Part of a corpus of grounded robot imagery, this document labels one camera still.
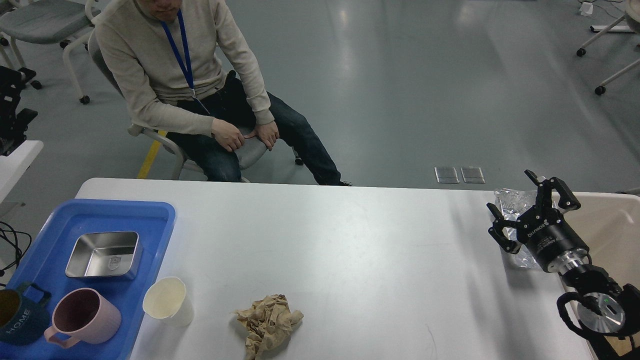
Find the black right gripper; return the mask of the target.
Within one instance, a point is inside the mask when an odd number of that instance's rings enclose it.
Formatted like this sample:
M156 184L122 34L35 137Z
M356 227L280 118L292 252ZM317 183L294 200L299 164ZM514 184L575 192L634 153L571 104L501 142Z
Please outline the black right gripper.
M514 221L505 219L498 207L488 202L494 220L487 232L505 253L516 255L523 244L544 272L559 272L553 262L565 253L577 253L582 259L590 250L563 216L580 209L581 203L564 180L539 177L532 170L524 173L537 186L535 205ZM511 240L505 228L516 230L517 240Z

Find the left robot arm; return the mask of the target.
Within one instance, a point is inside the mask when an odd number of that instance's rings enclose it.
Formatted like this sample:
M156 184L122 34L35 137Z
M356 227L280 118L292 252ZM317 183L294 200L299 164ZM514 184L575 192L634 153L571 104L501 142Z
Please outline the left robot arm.
M38 112L24 108L17 112L21 92L37 75L29 68L0 67L0 155L8 157L26 141L25 132Z

